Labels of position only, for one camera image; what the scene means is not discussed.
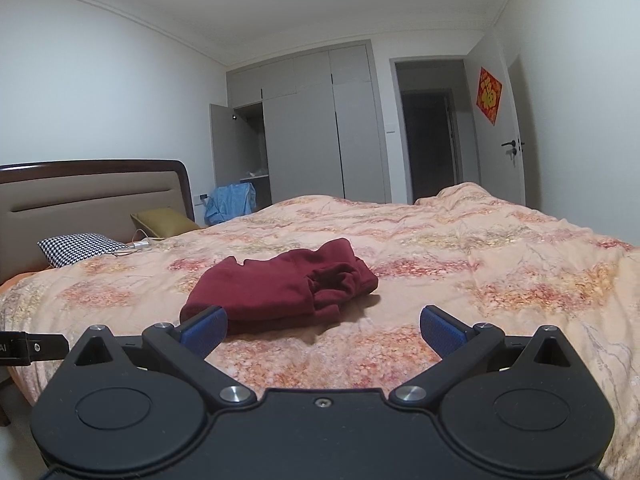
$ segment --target red decoration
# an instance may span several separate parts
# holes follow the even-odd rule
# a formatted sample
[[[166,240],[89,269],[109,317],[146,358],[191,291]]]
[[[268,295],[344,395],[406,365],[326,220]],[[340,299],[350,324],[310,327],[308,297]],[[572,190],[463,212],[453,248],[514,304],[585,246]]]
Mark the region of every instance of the red decoration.
[[[486,115],[491,124],[495,126],[495,118],[498,116],[502,83],[489,74],[484,68],[480,68],[480,82],[478,83],[478,100],[476,105]]]

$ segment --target red cloth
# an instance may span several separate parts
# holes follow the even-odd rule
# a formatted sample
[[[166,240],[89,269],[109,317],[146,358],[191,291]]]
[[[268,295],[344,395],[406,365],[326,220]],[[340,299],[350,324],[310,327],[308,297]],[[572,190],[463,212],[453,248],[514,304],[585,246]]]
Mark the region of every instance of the red cloth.
[[[229,319],[228,334],[340,321],[340,306],[378,287],[378,277],[338,238],[317,251],[294,249],[267,261],[233,256],[206,270],[180,311],[180,322],[210,305]]]

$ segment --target white door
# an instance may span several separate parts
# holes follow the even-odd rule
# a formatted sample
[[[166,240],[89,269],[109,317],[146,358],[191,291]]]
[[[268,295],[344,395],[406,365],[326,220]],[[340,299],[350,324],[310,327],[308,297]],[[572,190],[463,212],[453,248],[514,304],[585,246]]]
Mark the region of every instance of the white door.
[[[502,47],[493,30],[489,30],[466,56],[465,71],[476,122],[480,184],[498,198],[524,205],[522,144],[516,106]],[[497,114],[493,117],[495,124],[477,104],[479,87],[482,84],[481,105],[485,109],[488,108],[490,116],[492,112],[495,113],[497,90],[500,85],[486,73],[502,84],[497,101]]]
[[[331,81],[262,101],[273,203],[303,195],[344,198]]]

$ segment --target wardrobe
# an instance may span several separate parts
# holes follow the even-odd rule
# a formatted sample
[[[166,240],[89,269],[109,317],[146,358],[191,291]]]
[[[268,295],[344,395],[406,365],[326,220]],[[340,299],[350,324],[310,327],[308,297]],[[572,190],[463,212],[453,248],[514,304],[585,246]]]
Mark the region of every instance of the wardrobe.
[[[227,91],[228,108],[211,106],[217,186],[260,178],[274,203],[308,194],[390,202],[370,43],[228,72]]]

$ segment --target bed headboard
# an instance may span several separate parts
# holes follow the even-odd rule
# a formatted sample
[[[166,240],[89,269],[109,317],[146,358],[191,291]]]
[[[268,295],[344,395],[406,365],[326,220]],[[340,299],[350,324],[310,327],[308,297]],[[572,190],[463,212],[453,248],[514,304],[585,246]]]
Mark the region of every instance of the bed headboard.
[[[171,207],[193,220],[178,160],[69,160],[0,166],[0,283],[42,270],[37,242],[98,233],[130,242],[132,213]]]

